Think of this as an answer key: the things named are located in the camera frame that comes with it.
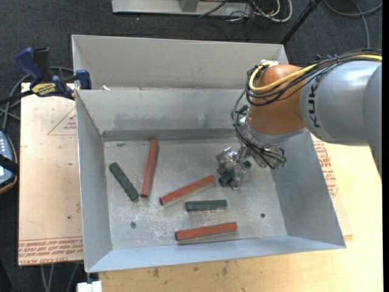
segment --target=gray metal bin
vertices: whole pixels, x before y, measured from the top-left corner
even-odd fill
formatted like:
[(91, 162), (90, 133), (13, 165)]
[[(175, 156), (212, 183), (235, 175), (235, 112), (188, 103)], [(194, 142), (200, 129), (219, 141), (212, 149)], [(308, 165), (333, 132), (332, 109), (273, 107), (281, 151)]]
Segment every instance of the gray metal bin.
[[(159, 198), (209, 174), (238, 148), (230, 112), (246, 72), (262, 59), (287, 63), (283, 46), (106, 36), (72, 37), (78, 91), (84, 264), (87, 272), (344, 248), (311, 135), (290, 138), (288, 164), (253, 163), (239, 190), (214, 183), (178, 202)], [(106, 86), (110, 91), (101, 90)], [(108, 169), (118, 162), (140, 189), (149, 141), (159, 154), (149, 198), (131, 201)], [(185, 202), (226, 199), (228, 208), (188, 213)], [(235, 221), (230, 234), (178, 243), (177, 230)]]

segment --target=bin floor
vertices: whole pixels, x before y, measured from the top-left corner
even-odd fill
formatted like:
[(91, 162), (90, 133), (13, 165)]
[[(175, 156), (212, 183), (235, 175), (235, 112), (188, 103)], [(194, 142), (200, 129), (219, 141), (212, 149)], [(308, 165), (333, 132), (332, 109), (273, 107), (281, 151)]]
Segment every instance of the bin floor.
[[(178, 230), (235, 221), (238, 231), (185, 240), (202, 243), (242, 238), (286, 235), (272, 175), (252, 161), (245, 185), (238, 190), (217, 181), (172, 204), (162, 206), (159, 198), (208, 175), (218, 179), (216, 155), (227, 147), (237, 150), (233, 139), (201, 141), (159, 141), (159, 152), (149, 198), (131, 201), (108, 166), (117, 162), (140, 191), (149, 142), (105, 142), (105, 165), (109, 222), (113, 249), (145, 248), (176, 244)], [(224, 210), (187, 212), (185, 202), (226, 199)]]

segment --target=yellow cable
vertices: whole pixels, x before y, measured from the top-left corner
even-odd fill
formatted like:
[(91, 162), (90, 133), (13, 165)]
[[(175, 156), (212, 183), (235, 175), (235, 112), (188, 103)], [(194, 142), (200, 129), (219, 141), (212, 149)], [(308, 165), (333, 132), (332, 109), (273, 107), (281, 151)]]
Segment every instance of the yellow cable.
[[(370, 58), (370, 59), (374, 59), (374, 60), (378, 60), (378, 61), (382, 61), (382, 56), (380, 55), (371, 55), (371, 54), (359, 54), (359, 55), (353, 55), (353, 56), (357, 56), (357, 57), (362, 57), (362, 58)], [(249, 80), (249, 88), (251, 91), (253, 91), (254, 93), (265, 93), (265, 92), (269, 92), (271, 90), (273, 90), (274, 88), (276, 88), (277, 86), (280, 86), (282, 83), (284, 83), (285, 81), (288, 81), (290, 80), (291, 78), (296, 78), (302, 74), (304, 74), (305, 72), (308, 72), (310, 71), (313, 67), (315, 67), (317, 64), (313, 64), (313, 65), (310, 65), (308, 67), (305, 67), (303, 69), (300, 69), (299, 71), (296, 71), (296, 72), (293, 72), (292, 74), (290, 75), (287, 75), (286, 77), (283, 77), (269, 85), (266, 85), (266, 86), (262, 86), (260, 88), (257, 88), (254, 86), (254, 79), (256, 77), (256, 75), (260, 72), (260, 70), (262, 70), (264, 67), (267, 67), (271, 65), (271, 62), (270, 61), (265, 61), (263, 62), (261, 65), (259, 65), (254, 71), (253, 73), (251, 74), (250, 76), (250, 80)]]

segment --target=metal base plate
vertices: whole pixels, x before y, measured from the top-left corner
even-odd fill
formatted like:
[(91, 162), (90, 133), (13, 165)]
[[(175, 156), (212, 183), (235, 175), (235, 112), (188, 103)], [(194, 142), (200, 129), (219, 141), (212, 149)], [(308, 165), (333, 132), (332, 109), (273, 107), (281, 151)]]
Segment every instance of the metal base plate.
[[(203, 15), (221, 3), (212, 1), (199, 1), (197, 9), (193, 12), (183, 12), (180, 0), (112, 0), (113, 13), (156, 13), (177, 15)], [(211, 16), (240, 17), (249, 14), (251, 7), (246, 3), (228, 2)]]

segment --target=black device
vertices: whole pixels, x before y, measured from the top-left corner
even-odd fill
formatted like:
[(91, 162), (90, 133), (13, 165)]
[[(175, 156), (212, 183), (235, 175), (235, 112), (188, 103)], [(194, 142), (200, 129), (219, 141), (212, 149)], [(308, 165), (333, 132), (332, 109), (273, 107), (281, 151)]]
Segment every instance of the black device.
[(0, 131), (0, 191), (15, 180), (17, 166), (12, 144), (4, 132)]

